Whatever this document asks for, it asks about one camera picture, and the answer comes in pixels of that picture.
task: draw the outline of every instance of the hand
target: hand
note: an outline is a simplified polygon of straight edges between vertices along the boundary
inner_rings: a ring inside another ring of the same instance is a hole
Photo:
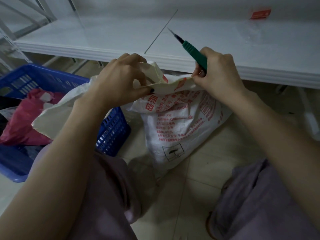
[[[201,67],[195,63],[192,77],[196,84],[226,105],[237,99],[239,94],[248,92],[238,74],[232,55],[222,55],[208,47],[202,48],[200,52],[207,57],[208,68],[206,76],[203,77],[203,74],[199,74]]]
[[[136,67],[139,62],[147,62],[138,54],[123,54],[113,59],[103,68],[97,80],[81,98],[90,101],[90,106],[106,110],[133,102],[150,93],[150,88],[133,88],[134,79],[142,86],[147,85],[145,74]]]

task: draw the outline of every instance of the pink plastic bag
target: pink plastic bag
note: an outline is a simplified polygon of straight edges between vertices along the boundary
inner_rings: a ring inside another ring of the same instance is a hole
[[[41,114],[46,102],[57,104],[64,95],[60,92],[48,92],[39,88],[31,90],[7,123],[0,137],[0,144],[39,146],[51,143],[50,138],[34,130],[31,124]]]

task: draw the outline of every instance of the forearm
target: forearm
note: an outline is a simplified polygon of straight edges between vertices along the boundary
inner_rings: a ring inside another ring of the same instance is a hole
[[[249,92],[230,104],[297,203],[320,229],[320,147]]]
[[[1,239],[64,239],[69,233],[103,119],[79,106],[0,218]]]

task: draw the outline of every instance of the green utility knife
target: green utility knife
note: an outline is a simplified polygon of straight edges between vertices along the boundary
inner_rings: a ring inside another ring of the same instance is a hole
[[[170,28],[169,31],[174,37],[182,44],[182,47],[194,58],[194,60],[202,67],[202,70],[207,73],[207,58],[201,54],[192,44],[183,40],[180,36],[176,35]]]

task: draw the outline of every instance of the left hand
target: left hand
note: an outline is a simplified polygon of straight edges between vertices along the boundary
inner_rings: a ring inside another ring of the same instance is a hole
[[[133,102],[150,93],[149,87],[133,88],[134,79],[146,86],[145,74],[137,69],[139,62],[147,62],[138,54],[123,54],[113,59],[100,72],[97,80],[90,86],[80,100],[91,103],[108,112],[109,109]]]

